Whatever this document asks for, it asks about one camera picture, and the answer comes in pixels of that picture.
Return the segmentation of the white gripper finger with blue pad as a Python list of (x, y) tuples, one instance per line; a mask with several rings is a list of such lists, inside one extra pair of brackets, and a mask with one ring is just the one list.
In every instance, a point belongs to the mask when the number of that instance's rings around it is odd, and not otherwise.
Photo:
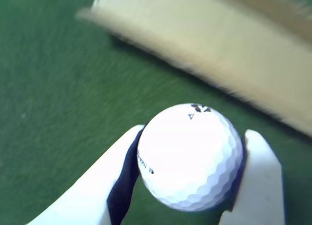
[(125, 132), (31, 225), (119, 225), (139, 176), (137, 144), (144, 129)]

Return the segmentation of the white gripper finger with dark pad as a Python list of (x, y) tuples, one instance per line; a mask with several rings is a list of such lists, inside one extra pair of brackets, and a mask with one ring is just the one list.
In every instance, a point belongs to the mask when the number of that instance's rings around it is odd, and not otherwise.
[(221, 225), (284, 225), (282, 167), (266, 139), (248, 129), (243, 136), (247, 159), (231, 210)]

